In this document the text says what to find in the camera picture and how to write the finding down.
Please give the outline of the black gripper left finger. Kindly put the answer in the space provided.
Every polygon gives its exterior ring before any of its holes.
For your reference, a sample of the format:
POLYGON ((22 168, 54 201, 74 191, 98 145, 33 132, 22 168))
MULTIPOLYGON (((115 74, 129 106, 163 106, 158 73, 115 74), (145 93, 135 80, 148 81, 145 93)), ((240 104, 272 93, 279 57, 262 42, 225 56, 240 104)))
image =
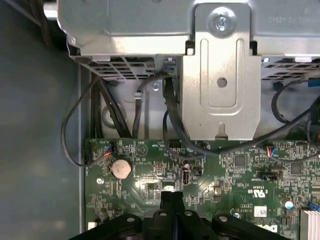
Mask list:
POLYGON ((151 217, 125 213, 80 233, 73 240, 171 240, 174 237, 174 193, 161 193, 160 209, 151 217))

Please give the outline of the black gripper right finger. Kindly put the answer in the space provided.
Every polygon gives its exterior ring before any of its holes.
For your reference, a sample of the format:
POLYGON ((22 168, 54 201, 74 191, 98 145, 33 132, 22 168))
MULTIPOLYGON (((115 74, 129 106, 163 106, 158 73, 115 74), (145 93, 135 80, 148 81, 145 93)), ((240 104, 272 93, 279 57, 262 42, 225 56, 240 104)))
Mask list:
POLYGON ((211 221, 187 210, 183 193, 172 193, 173 209, 185 240, 283 240, 284 237, 232 215, 218 214, 211 221))

